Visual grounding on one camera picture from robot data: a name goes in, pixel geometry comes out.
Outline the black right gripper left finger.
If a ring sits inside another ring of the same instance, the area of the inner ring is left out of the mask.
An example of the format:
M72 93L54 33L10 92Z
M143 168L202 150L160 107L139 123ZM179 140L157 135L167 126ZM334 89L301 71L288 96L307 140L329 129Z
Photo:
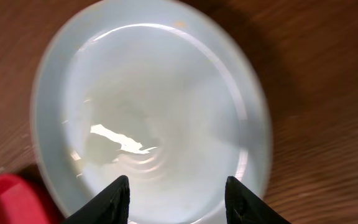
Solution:
M62 224L127 224L129 204L129 179L121 175Z

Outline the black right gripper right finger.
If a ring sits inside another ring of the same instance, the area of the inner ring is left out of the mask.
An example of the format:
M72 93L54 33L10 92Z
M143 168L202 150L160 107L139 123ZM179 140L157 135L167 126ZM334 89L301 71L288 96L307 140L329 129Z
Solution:
M224 200L227 224L290 224L233 176L227 178Z

